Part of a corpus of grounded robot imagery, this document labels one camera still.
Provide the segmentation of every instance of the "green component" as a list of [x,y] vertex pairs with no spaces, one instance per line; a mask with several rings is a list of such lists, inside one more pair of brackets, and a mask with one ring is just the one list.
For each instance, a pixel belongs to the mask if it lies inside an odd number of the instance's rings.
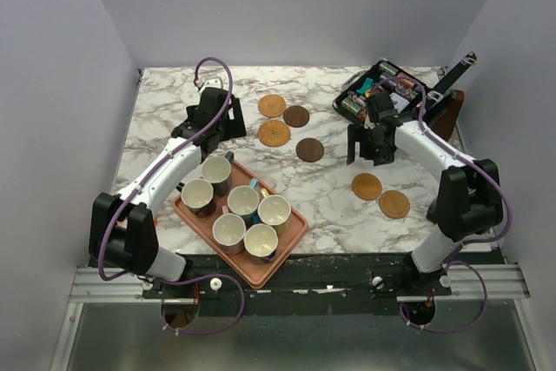
[[370,79],[370,78],[367,78],[367,79],[365,80],[365,82],[363,83],[363,85],[359,88],[359,90],[357,90],[357,93],[359,93],[360,95],[364,96],[364,95],[365,95],[365,92],[366,92],[367,90],[369,90],[371,87],[373,87],[373,84],[374,84],[374,80],[373,80],[373,79]]
[[385,61],[383,61],[381,65],[379,65],[379,70],[389,74],[390,76],[395,76],[396,74],[398,74],[398,70]]
[[341,102],[341,107],[344,108],[345,110],[347,110],[352,115],[355,115],[355,116],[357,116],[359,114],[359,112],[361,111],[361,106],[359,106],[358,104],[355,104],[354,101],[351,100],[349,97],[346,97]]

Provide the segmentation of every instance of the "cable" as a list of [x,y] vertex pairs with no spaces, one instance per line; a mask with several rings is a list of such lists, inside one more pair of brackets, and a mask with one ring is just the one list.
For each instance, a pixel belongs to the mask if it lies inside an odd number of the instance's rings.
[[226,100],[224,100],[224,103],[220,107],[220,110],[218,110],[218,113],[216,114],[216,116],[213,117],[212,120],[210,120],[210,122],[208,122],[207,125],[204,128],[199,130],[199,132],[197,132],[196,134],[194,134],[193,136],[188,138],[187,141],[185,141],[181,145],[178,145],[177,147],[172,149],[172,151],[170,153],[168,153],[163,158],[161,158],[161,160],[139,182],[139,184],[137,185],[137,188],[135,190],[133,190],[131,193],[129,193],[129,196],[123,201],[123,203],[120,205],[120,207],[116,210],[116,212],[114,213],[114,215],[110,219],[110,222],[108,223],[108,225],[106,227],[106,231],[104,232],[104,237],[103,237],[103,241],[101,242],[100,250],[98,251],[98,274],[106,282],[110,282],[110,281],[116,279],[117,277],[120,277],[120,276],[127,273],[127,271],[125,271],[125,270],[120,271],[119,273],[115,273],[115,274],[110,275],[110,276],[108,276],[104,273],[104,255],[106,253],[106,247],[108,246],[108,241],[109,241],[110,235],[112,234],[112,229],[114,228],[114,225],[116,225],[118,217],[120,217],[123,210],[128,206],[128,204],[133,200],[133,198],[139,193],[139,191],[144,187],[144,185],[150,180],[150,177],[152,177],[153,174],[156,171],[158,171],[158,169],[164,163],[166,163],[167,160],[170,159],[170,155],[173,155],[176,152],[181,151],[182,149],[187,147],[190,143],[192,143],[197,138],[199,138],[201,135],[203,135],[205,132],[207,132],[207,130],[209,130],[216,123],[216,121],[218,121],[218,119],[220,119],[220,117],[224,114],[224,112],[228,110],[228,103],[229,103],[229,100],[232,96],[232,89],[234,87],[234,82],[232,80],[232,72],[229,69],[228,65],[226,65],[225,62],[223,62],[219,58],[215,58],[213,56],[207,56],[206,58],[203,58],[195,67],[194,83],[196,85],[196,81],[199,78],[199,69],[207,61],[215,61],[215,62],[219,63],[226,70],[226,73],[228,74],[228,94],[226,95]]
[[[387,82],[388,80],[400,80],[402,78],[407,79],[407,77],[399,77],[399,76],[397,76],[397,77],[388,77],[385,80],[381,80],[380,82],[378,82],[377,87],[380,87],[383,83]],[[502,188],[500,187],[500,185],[484,169],[479,167],[474,162],[469,161],[465,157],[461,156],[459,152],[454,153],[452,151],[452,149],[449,146],[447,146],[447,144],[445,143],[444,140],[442,140],[440,137],[433,134],[433,132],[430,130],[430,128],[428,128],[428,126],[425,125],[425,123],[423,122],[423,116],[425,115],[425,112],[426,112],[427,92],[425,91],[425,88],[423,87],[423,85],[421,83],[419,83],[414,78],[412,78],[411,80],[414,81],[417,84],[417,86],[419,86],[420,91],[421,91],[421,101],[420,101],[418,122],[419,122],[420,130],[423,132],[423,134],[428,139],[430,139],[434,144],[438,145],[441,149],[443,149],[444,151],[446,151],[449,154],[452,154],[453,158],[463,162],[468,167],[471,167],[473,170],[475,170],[475,172],[477,172],[483,178],[485,178],[485,180],[487,180],[488,183],[491,186],[494,187],[494,189],[500,195],[500,198],[502,199],[502,201],[504,201],[504,204],[506,205],[506,216],[507,216],[506,225],[504,225],[504,228],[502,229],[502,231],[499,234],[494,235],[490,238],[482,238],[482,239],[475,238],[475,239],[469,239],[467,241],[464,241],[464,242],[460,243],[459,245],[457,245],[447,255],[447,257],[444,260],[444,262],[447,263],[446,266],[444,267],[444,270],[446,272],[449,270],[449,268],[452,265],[459,264],[459,265],[464,265],[465,267],[468,267],[469,269],[471,269],[475,273],[475,275],[477,275],[477,277],[479,278],[480,285],[481,285],[481,287],[483,287],[483,294],[485,295],[485,297],[484,297],[484,300],[483,300],[483,305],[482,305],[481,311],[480,311],[479,315],[473,321],[471,321],[470,323],[468,323],[465,326],[462,326],[460,328],[454,328],[454,329],[430,328],[430,327],[425,327],[425,326],[419,326],[419,325],[416,325],[416,324],[412,323],[409,320],[409,313],[407,313],[407,314],[405,313],[407,311],[405,304],[400,303],[400,316],[406,322],[406,324],[408,326],[411,326],[412,328],[426,330],[427,332],[434,332],[434,333],[439,333],[439,334],[451,334],[451,333],[455,333],[455,332],[461,332],[461,331],[464,331],[464,330],[468,330],[469,328],[471,328],[474,325],[476,325],[477,323],[479,323],[479,321],[483,318],[483,316],[487,312],[487,306],[488,306],[487,285],[485,284],[485,281],[483,280],[483,277],[481,277],[479,271],[477,269],[473,268],[471,265],[467,264],[466,262],[452,261],[452,259],[463,249],[464,245],[467,245],[469,243],[496,242],[499,239],[502,239],[504,236],[506,236],[507,233],[509,232],[511,226],[512,226],[513,212],[512,212],[512,207],[510,206],[510,202],[508,201],[506,195],[502,191]]]
[[[399,77],[399,76],[389,77],[387,79],[384,79],[384,80],[381,80],[380,82],[378,82],[377,87],[380,87],[383,83],[387,82],[388,80],[400,80],[400,79],[406,79],[407,80],[406,77]],[[425,115],[425,112],[426,112],[425,107],[426,107],[426,103],[427,103],[427,92],[425,91],[425,88],[423,87],[423,85],[421,83],[419,83],[414,78],[412,78],[411,80],[414,81],[415,84],[417,84],[417,86],[419,86],[420,91],[422,93],[421,101],[420,101],[420,108],[419,108],[419,117],[418,117],[419,127],[420,127],[421,131],[425,134],[425,136],[428,139],[430,139],[433,143],[438,145],[441,149],[446,151],[448,154],[452,154],[453,158],[463,162],[464,164],[466,164],[467,166],[469,166],[473,170],[475,170],[477,173],[479,173],[483,178],[485,178],[485,180],[487,180],[488,183],[491,186],[493,186],[493,188],[496,190],[496,192],[500,195],[502,201],[504,202],[504,205],[506,206],[506,225],[504,225],[504,228],[502,229],[502,231],[499,234],[494,235],[494,236],[489,237],[489,238],[482,238],[482,239],[475,238],[475,239],[469,239],[467,241],[464,241],[463,243],[458,245],[456,248],[454,248],[453,251],[446,257],[445,262],[448,262],[461,251],[461,249],[463,248],[463,245],[467,245],[469,243],[496,242],[496,241],[502,239],[504,236],[506,236],[507,233],[509,232],[511,226],[512,226],[513,211],[512,211],[512,207],[510,205],[510,202],[508,201],[507,196],[502,191],[502,188],[500,187],[500,185],[489,174],[487,174],[485,170],[483,170],[481,167],[477,166],[474,162],[469,161],[465,157],[461,156],[460,153],[454,153],[453,150],[449,146],[447,146],[447,144],[444,142],[444,140],[442,140],[440,137],[436,136],[430,130],[430,128],[428,128],[428,126],[426,126],[426,124],[423,122],[423,116]]]
[[207,278],[225,278],[227,280],[232,281],[236,287],[240,290],[240,297],[241,297],[241,304],[240,304],[240,309],[238,310],[237,314],[235,315],[234,319],[232,319],[232,321],[230,323],[227,323],[224,326],[221,326],[219,328],[216,329],[211,329],[211,330],[187,330],[184,328],[172,328],[168,322],[166,321],[166,310],[164,309],[162,311],[161,314],[161,318],[162,321],[164,322],[164,328],[169,328],[171,330],[173,330],[174,332],[176,332],[176,334],[184,334],[184,335],[213,335],[213,334],[217,334],[219,332],[221,332],[222,330],[226,330],[228,328],[231,328],[232,326],[234,326],[237,321],[240,320],[240,317],[242,317],[243,314],[243,309],[245,309],[245,294],[243,294],[243,288],[242,285],[231,275],[225,275],[225,274],[210,274],[210,275],[203,275],[202,277],[197,277],[194,278],[192,280],[186,280],[184,282],[171,282],[168,280],[164,280],[161,279],[160,281],[163,282],[164,284],[168,284],[170,286],[187,286],[189,284],[193,284],[194,282],[200,282],[201,280],[205,280]]
[[480,313],[477,315],[477,317],[475,317],[467,325],[462,326],[460,328],[454,328],[454,329],[431,328],[427,325],[422,325],[421,326],[421,325],[417,325],[417,324],[411,322],[409,320],[409,312],[407,311],[406,304],[405,303],[400,303],[400,316],[401,316],[401,319],[403,319],[403,321],[406,323],[406,325],[410,326],[411,328],[426,330],[427,332],[433,332],[435,334],[454,334],[454,333],[457,333],[457,332],[462,332],[464,330],[468,330],[482,320],[482,318],[487,313],[487,306],[488,306],[488,293],[487,293],[487,285],[485,284],[485,280],[483,279],[483,277],[480,276],[480,273],[476,268],[472,267],[471,265],[469,265],[468,263],[463,262],[463,261],[457,261],[456,260],[456,261],[449,262],[446,265],[446,267],[444,268],[445,271],[448,271],[450,269],[450,267],[452,267],[453,265],[463,265],[463,266],[469,268],[471,271],[473,271],[474,274],[477,275],[477,278],[479,278],[480,286],[483,287],[484,298],[483,298],[482,308],[480,309]]
[[[180,150],[184,149],[190,143],[192,143],[194,140],[196,140],[201,135],[203,135],[205,132],[207,132],[207,130],[209,130],[218,121],[218,119],[220,119],[220,117],[224,114],[224,112],[228,111],[228,104],[229,104],[230,99],[232,97],[232,89],[234,87],[234,82],[233,82],[233,79],[232,79],[232,72],[229,69],[229,66],[225,62],[223,62],[219,58],[216,58],[216,57],[213,57],[213,56],[207,56],[206,58],[203,58],[195,66],[195,75],[194,75],[193,83],[194,83],[195,86],[197,85],[197,81],[199,80],[199,69],[207,61],[215,61],[215,62],[219,63],[224,68],[224,70],[226,70],[226,73],[228,74],[228,94],[226,95],[226,99],[224,100],[224,103],[222,104],[222,106],[218,110],[218,113],[215,115],[214,118],[212,118],[210,120],[210,122],[207,123],[206,126],[204,126],[201,130],[199,130],[199,132],[197,132],[196,134],[194,134],[193,136],[188,138],[184,143],[182,143],[181,145],[178,145],[177,147],[172,149],[171,153],[165,155],[151,170],[149,170],[149,172],[145,175],[145,177],[139,182],[139,184],[137,185],[137,188],[129,194],[129,196],[118,207],[118,209],[116,210],[116,212],[114,213],[114,215],[110,219],[110,222],[108,223],[108,226],[106,227],[106,231],[104,232],[103,241],[101,242],[101,247],[100,247],[100,250],[99,250],[99,253],[98,253],[98,274],[106,282],[115,280],[117,277],[120,277],[120,276],[127,273],[127,271],[125,271],[125,270],[122,270],[122,271],[120,271],[118,273],[115,273],[113,275],[110,275],[110,276],[108,276],[104,273],[104,256],[105,256],[105,253],[106,253],[106,247],[108,246],[108,241],[109,241],[110,235],[112,234],[112,229],[116,225],[118,217],[120,217],[120,214],[127,207],[129,202],[131,202],[131,200],[137,195],[137,193],[139,193],[141,188],[144,187],[144,185],[147,183],[147,181],[150,179],[150,177],[152,177],[152,175],[156,171],[158,171],[158,169],[170,158],[170,155],[173,155],[174,153],[179,152]],[[201,277],[197,277],[197,278],[194,278],[192,280],[186,280],[184,282],[171,282],[169,280],[164,280],[164,279],[160,279],[160,281],[165,283],[165,284],[171,285],[171,286],[185,286],[185,285],[197,283],[197,282],[200,282],[202,280],[206,280],[208,278],[214,278],[214,277],[225,278],[227,280],[231,280],[238,287],[238,289],[240,290],[240,297],[242,299],[242,303],[241,303],[240,309],[239,309],[237,315],[235,316],[234,320],[232,322],[230,322],[229,324],[223,326],[223,327],[220,327],[220,328],[217,328],[217,329],[214,329],[214,330],[209,330],[209,331],[193,331],[193,330],[187,331],[187,330],[183,330],[183,329],[174,329],[174,328],[172,328],[173,330],[175,330],[176,332],[179,332],[179,333],[182,333],[182,334],[188,334],[188,335],[211,335],[211,334],[215,334],[215,333],[221,332],[222,330],[230,328],[231,326],[233,326],[240,319],[240,317],[242,316],[242,313],[243,313],[243,309],[245,308],[245,294],[243,294],[242,285],[234,277],[232,277],[230,275],[225,275],[225,274],[203,275]],[[165,316],[165,313],[162,312],[162,319],[165,323],[165,327],[169,327],[169,324],[166,322],[166,319],[165,319],[164,316]]]

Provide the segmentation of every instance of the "orange tray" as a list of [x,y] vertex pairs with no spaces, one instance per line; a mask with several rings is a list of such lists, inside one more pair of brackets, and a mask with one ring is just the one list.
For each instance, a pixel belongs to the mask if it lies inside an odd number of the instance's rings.
[[[259,188],[265,188],[270,195],[276,194],[265,182],[261,181],[240,163],[234,161],[232,166],[232,187],[249,184],[253,178],[259,180]],[[254,264],[247,251],[234,255],[224,253],[212,236],[212,225],[222,214],[222,206],[226,204],[226,199],[228,199],[228,194],[217,196],[216,212],[204,219],[200,219],[191,213],[187,206],[183,204],[180,196],[174,200],[174,210],[237,274],[243,277],[249,286],[252,288],[262,288],[307,233],[309,229],[307,219],[292,208],[288,229],[278,235],[278,248],[276,249],[275,259],[266,264]]]

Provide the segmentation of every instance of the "dark brown coaster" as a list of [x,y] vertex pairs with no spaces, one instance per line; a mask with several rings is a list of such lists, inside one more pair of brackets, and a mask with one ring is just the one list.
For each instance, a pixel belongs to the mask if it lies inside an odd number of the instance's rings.
[[355,176],[351,188],[355,195],[363,200],[374,200],[382,193],[381,181],[376,176],[368,173]]
[[300,128],[309,122],[309,111],[302,106],[290,106],[284,112],[284,122],[294,128]]
[[257,135],[266,146],[280,147],[289,141],[291,131],[286,123],[273,119],[262,124]]
[[305,138],[297,143],[295,153],[303,161],[315,162],[319,161],[324,155],[324,147],[320,141],[314,138]]
[[407,216],[411,204],[406,195],[397,190],[389,190],[382,193],[379,199],[382,212],[393,219],[401,219]]
[[286,101],[282,96],[266,95],[259,101],[259,111],[266,117],[277,117],[286,110]]

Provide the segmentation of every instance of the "white marble surface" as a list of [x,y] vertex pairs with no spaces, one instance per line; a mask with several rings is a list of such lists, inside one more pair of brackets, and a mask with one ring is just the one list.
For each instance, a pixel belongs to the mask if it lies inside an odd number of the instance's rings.
[[[433,225],[426,220],[437,183],[407,154],[397,151],[395,162],[373,167],[356,159],[346,165],[348,121],[332,109],[340,86],[359,67],[233,67],[234,94],[242,100],[247,137],[222,142],[218,153],[231,149],[238,162],[290,200],[309,222],[310,230],[295,253],[403,252],[415,248]],[[438,81],[431,68],[408,68],[429,86]],[[223,70],[206,68],[202,76]],[[192,83],[192,69],[147,69],[137,97],[134,115],[118,172],[116,190],[134,180],[158,155],[170,131],[186,118],[186,106],[197,104],[199,95]],[[306,107],[311,119],[303,128],[292,128],[292,138],[280,148],[268,148],[256,136],[268,119],[257,109],[266,94],[282,95],[288,105]],[[301,161],[295,145],[305,137],[318,138],[324,157],[315,163]],[[411,202],[407,217],[393,220],[380,210],[378,201],[364,202],[351,190],[357,174],[376,175],[384,190],[400,190]],[[197,178],[199,169],[189,174]],[[157,233],[164,248],[183,254],[209,254],[212,249],[175,213],[173,193],[157,214]],[[485,250],[488,246],[472,246]]]

